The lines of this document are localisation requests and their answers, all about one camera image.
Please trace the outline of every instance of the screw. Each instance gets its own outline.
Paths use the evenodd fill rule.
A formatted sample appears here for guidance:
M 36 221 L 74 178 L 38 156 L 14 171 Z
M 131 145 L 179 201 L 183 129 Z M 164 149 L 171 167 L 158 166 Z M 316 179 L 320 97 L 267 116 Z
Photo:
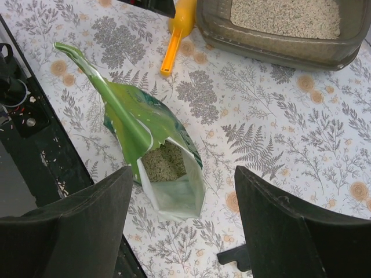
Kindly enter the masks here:
M 29 126 L 29 127 L 33 127 L 33 126 L 35 126 L 35 124 L 36 124 L 36 120 L 34 118 L 29 118 L 26 121 L 26 125 Z

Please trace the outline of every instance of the floral tablecloth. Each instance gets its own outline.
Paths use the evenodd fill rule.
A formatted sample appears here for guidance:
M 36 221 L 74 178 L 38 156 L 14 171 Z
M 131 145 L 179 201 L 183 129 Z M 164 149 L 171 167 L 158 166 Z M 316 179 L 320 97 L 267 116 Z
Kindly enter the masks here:
M 125 163 L 84 74 L 53 50 L 80 48 L 101 74 L 161 99 L 196 142 L 208 184 L 201 219 L 158 222 L 135 187 L 124 234 L 148 277 L 248 277 L 216 254 L 244 242 L 234 168 L 318 206 L 371 218 L 371 55 L 307 73 L 207 45 L 195 28 L 172 76 L 167 19 L 115 0 L 6 0 L 0 10 L 95 181 Z

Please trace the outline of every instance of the table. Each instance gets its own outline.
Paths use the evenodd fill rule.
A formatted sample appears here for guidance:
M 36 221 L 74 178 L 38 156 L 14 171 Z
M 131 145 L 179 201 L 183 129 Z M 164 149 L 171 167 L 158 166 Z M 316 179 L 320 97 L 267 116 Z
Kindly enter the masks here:
M 318 206 L 371 219 L 365 43 L 342 71 L 307 73 L 213 49 L 195 28 L 164 79 L 159 68 L 170 37 L 164 17 L 114 0 L 6 0 L 0 7 L 95 181 L 125 162 L 102 124 L 99 95 L 53 50 L 54 41 L 80 48 L 103 76 L 162 100 L 196 143 L 209 187 L 200 219 L 160 223 L 141 188 L 132 192 L 124 235 L 148 277 L 252 277 L 216 261 L 217 253 L 244 242 L 236 165 Z

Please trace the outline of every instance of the floral pattern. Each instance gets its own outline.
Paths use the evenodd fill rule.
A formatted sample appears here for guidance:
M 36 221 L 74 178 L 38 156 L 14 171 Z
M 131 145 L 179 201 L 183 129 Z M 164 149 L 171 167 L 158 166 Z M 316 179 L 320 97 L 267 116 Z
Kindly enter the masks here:
M 195 28 L 172 75 L 159 69 L 167 19 L 115 0 L 5 0 L 0 10 L 95 181 L 125 162 L 103 126 L 100 96 L 55 51 L 82 50 L 102 75 L 163 101 L 204 162 L 202 216 L 159 222 L 134 186 L 124 234 L 148 277 L 251 277 L 216 254 L 244 243 L 234 169 L 326 209 L 371 219 L 371 55 L 363 44 L 340 72 L 302 72 L 214 49 Z

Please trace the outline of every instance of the yellow scoop handle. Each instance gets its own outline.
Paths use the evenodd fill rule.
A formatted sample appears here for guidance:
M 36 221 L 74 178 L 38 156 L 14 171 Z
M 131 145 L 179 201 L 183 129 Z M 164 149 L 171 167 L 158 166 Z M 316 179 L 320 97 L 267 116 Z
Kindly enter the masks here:
M 181 39 L 188 36 L 195 24 L 197 0 L 179 0 L 176 4 L 175 17 L 169 20 L 169 31 L 172 33 L 160 73 L 168 77 L 171 74 L 176 53 Z

